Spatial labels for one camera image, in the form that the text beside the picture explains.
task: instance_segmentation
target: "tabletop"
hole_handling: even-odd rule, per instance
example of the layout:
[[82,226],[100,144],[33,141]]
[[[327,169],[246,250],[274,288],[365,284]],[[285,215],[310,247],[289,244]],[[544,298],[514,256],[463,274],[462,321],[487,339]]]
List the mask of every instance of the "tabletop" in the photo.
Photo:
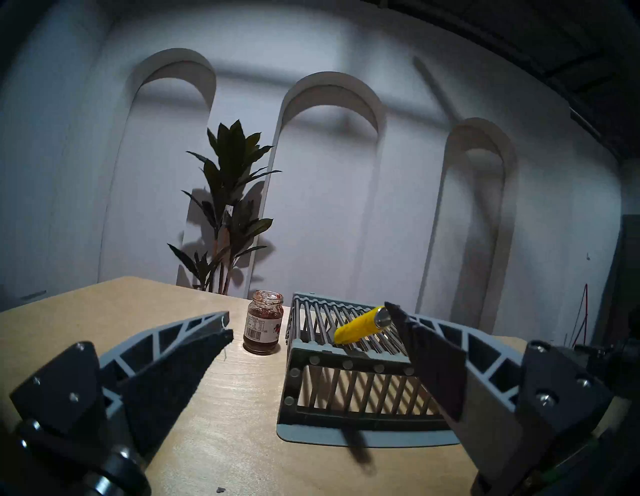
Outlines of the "tabletop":
[[[476,468],[460,445],[367,449],[294,444],[276,435],[286,368],[284,333],[273,355],[244,350],[249,300],[124,277],[0,314],[1,415],[19,416],[9,393],[79,340],[98,355],[140,331],[201,314],[229,311],[234,341],[198,390],[147,468],[157,495],[402,494],[466,495]],[[285,308],[284,321],[289,309]],[[524,350],[518,338],[500,338]]]

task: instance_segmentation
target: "yellow cylinder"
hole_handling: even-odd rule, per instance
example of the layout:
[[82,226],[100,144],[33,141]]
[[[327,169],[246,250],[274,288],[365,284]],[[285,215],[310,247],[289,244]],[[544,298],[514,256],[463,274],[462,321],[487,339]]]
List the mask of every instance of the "yellow cylinder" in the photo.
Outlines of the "yellow cylinder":
[[378,326],[376,326],[375,317],[376,313],[381,308],[382,307],[376,307],[373,310],[368,311],[366,314],[356,317],[348,324],[338,327],[335,331],[333,342],[336,344],[352,343],[356,342],[358,339],[380,331]]

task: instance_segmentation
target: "dish rack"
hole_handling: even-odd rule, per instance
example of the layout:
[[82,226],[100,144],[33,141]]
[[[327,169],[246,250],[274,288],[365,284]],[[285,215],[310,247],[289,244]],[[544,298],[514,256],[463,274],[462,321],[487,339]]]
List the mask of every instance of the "dish rack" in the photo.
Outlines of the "dish rack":
[[333,343],[336,328],[371,309],[314,293],[293,295],[278,436],[338,446],[457,444],[393,325],[353,344]]

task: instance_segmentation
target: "potted plant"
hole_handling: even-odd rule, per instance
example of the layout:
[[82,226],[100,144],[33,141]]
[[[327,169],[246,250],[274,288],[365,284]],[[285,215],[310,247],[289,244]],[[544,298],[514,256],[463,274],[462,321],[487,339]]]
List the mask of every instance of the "potted plant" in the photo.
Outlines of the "potted plant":
[[[231,271],[240,257],[247,253],[266,248],[266,246],[252,246],[255,237],[265,232],[273,219],[252,219],[253,200],[243,198],[244,187],[263,176],[281,172],[272,170],[263,172],[262,167],[251,172],[251,166],[258,161],[272,147],[261,147],[260,133],[256,132],[245,137],[240,121],[237,120],[227,128],[222,123],[218,126],[218,135],[207,130],[209,144],[218,157],[218,165],[197,153],[187,152],[202,162],[202,172],[209,185],[211,201],[197,200],[191,193],[182,191],[202,210],[207,221],[213,228],[213,251],[211,259],[205,252],[202,257],[195,252],[194,259],[184,251],[169,244],[173,253],[198,280],[194,289],[213,292],[214,276],[220,269],[218,277],[218,293],[227,294],[231,281]],[[222,240],[228,240],[224,246],[219,246]]]

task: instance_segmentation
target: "jam jar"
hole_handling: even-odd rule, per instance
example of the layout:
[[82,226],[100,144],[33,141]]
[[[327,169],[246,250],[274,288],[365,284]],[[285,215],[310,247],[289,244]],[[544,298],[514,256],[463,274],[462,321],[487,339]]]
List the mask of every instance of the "jam jar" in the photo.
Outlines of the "jam jar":
[[258,355],[272,353],[278,345],[283,313],[280,293],[256,291],[247,309],[244,348]]

